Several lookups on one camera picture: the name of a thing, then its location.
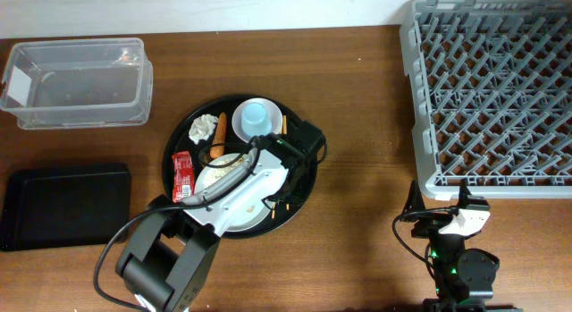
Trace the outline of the red snack wrapper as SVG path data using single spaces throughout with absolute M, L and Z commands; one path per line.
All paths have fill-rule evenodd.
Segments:
M 172 162 L 174 170 L 172 199 L 178 202 L 194 194 L 194 168 L 189 151 L 173 154 Z

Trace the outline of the rice and food scraps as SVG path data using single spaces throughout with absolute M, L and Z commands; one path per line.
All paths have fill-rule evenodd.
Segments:
M 224 175 L 239 166 L 247 157 L 243 155 L 237 162 L 229 164 L 229 162 L 234 160 L 238 155 L 238 153 L 227 154 L 211 161 L 210 164 L 215 165 L 215 168 L 207 166 L 201 171 L 196 181 L 196 190 L 203 190 L 219 181 Z

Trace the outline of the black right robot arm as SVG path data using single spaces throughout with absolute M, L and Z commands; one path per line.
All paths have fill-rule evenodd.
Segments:
M 472 194 L 462 182 L 455 206 L 427 208 L 417 181 L 412 181 L 402 212 L 391 224 L 392 232 L 414 257 L 425 264 L 435 284 L 436 297 L 425 299 L 428 312 L 514 312 L 511 306 L 489 307 L 500 260 L 482 249 L 468 249 L 465 241 L 481 232 L 491 215 L 488 201 Z M 416 253 L 399 235 L 397 223 L 412 223 L 411 236 L 427 239 L 425 252 Z

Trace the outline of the orange carrot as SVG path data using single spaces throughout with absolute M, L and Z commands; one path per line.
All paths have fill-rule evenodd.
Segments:
M 218 123 L 214 133 L 212 147 L 209 150 L 209 155 L 212 159 L 216 159 L 224 154 L 224 145 L 226 139 L 227 115 L 221 113 L 218 118 Z

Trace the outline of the white tissue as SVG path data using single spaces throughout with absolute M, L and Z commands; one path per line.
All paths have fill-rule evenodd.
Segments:
M 218 118 L 211 114 L 203 114 L 196 118 L 189 129 L 189 139 L 196 145 L 200 140 L 208 140 L 215 132 Z

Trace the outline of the white round plate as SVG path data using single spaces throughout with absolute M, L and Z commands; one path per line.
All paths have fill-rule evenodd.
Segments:
M 246 156 L 242 156 L 236 163 L 229 164 L 229 162 L 238 155 L 238 153 L 231 153 L 213 160 L 211 164 L 221 165 L 222 168 L 205 167 L 198 175 L 195 183 L 195 191 L 200 192 L 219 181 L 224 175 L 231 172 L 247 158 Z M 241 216 L 232 222 L 228 232 L 246 232 L 252 230 L 256 225 L 260 224 L 269 213 L 270 209 L 266 207 L 261 200 L 252 200 Z

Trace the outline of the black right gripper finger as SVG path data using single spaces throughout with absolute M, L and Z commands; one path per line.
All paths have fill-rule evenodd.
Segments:
M 425 211 L 423 195 L 417 181 L 412 181 L 408 191 L 408 198 L 400 215 L 402 222 L 414 222 Z
M 458 208 L 467 208 L 471 204 L 471 196 L 467 187 L 467 179 L 463 179 L 459 185 Z

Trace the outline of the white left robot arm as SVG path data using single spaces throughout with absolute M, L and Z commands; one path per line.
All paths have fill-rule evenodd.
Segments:
M 140 311 L 186 311 L 206 282 L 222 236 L 252 206 L 301 206 L 324 134 L 302 122 L 286 135 L 250 140 L 241 163 L 204 190 L 177 202 L 165 195 L 131 220 L 115 272 Z

